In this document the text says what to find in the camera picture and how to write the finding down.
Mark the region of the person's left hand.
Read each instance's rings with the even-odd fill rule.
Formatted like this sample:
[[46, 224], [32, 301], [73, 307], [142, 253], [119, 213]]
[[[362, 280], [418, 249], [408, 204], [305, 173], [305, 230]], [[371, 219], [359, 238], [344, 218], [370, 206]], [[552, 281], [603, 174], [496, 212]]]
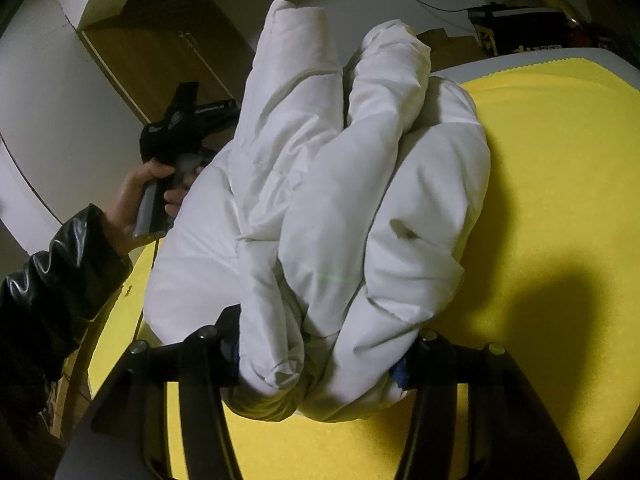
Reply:
[[[177, 217], [191, 186], [203, 170], [203, 166], [197, 166], [183, 177], [181, 184], [165, 192], [164, 209], [169, 217]], [[106, 208], [101, 220], [106, 239], [119, 257], [127, 257], [134, 249], [147, 245], [152, 240], [150, 236], [134, 236], [144, 187], [153, 180], [170, 177], [174, 172], [174, 167], [152, 159], [130, 170], [122, 181], [114, 202]]]

